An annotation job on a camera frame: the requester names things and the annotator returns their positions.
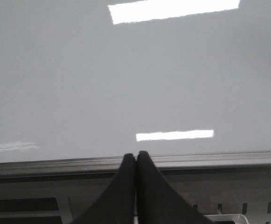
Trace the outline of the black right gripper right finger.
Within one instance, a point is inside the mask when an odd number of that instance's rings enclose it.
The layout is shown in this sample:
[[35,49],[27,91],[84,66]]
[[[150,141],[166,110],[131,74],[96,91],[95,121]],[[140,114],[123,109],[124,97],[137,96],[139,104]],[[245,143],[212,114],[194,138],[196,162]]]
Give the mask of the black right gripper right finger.
[[139,224],[212,224],[165,180],[150,155],[137,156],[137,212]]

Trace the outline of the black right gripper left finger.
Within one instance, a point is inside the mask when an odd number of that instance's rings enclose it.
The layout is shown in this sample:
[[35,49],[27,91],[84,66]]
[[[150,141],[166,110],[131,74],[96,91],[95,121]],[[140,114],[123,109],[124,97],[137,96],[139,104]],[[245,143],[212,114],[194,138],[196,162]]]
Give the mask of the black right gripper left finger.
[[73,224],[132,224],[135,205],[136,160],[125,154],[111,183]]

